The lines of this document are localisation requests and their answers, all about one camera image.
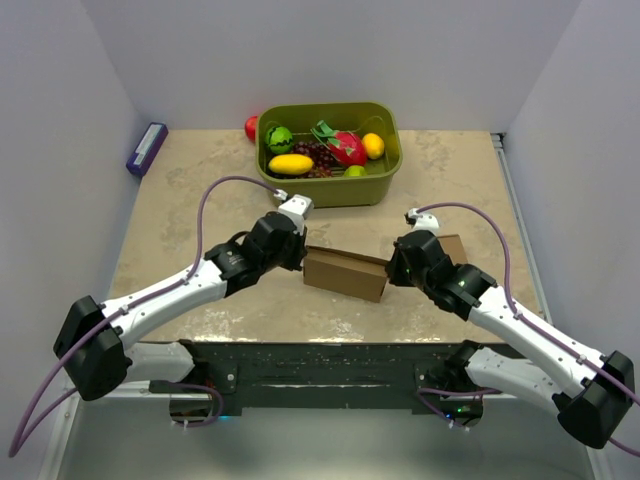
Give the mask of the brown cardboard box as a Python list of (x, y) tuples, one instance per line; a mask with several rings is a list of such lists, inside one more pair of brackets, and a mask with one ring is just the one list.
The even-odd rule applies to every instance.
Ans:
[(307, 286), (379, 303), (387, 284), (387, 261), (353, 252), (308, 246), (303, 262)]

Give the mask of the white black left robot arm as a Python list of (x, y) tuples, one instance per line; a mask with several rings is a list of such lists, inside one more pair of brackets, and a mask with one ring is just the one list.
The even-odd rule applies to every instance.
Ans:
[(200, 390), (207, 368), (180, 343), (154, 348), (142, 338), (199, 306), (258, 283), (275, 268), (298, 271), (306, 254), (306, 217), (267, 213), (243, 236), (216, 245), (195, 267), (128, 296), (97, 303), (85, 296), (70, 307), (54, 343), (81, 398), (93, 401), (131, 381), (165, 380)]

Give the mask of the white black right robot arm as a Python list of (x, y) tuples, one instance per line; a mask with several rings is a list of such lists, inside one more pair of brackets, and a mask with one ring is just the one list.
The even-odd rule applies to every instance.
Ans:
[(516, 302), (494, 278), (456, 264), (427, 230), (399, 237), (386, 267), (390, 284), (415, 287), (439, 309), (496, 335), (519, 353), (507, 359), (469, 347), (445, 369), (459, 393), (474, 386), (518, 397), (554, 414), (580, 443), (602, 449), (636, 401), (634, 365), (565, 335)]

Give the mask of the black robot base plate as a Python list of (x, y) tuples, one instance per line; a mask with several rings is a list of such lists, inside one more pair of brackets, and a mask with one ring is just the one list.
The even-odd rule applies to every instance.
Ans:
[(405, 410), (428, 413), (418, 390), (477, 390), (464, 372), (480, 344), (193, 342), (185, 378), (215, 388), (224, 414), (249, 408)]

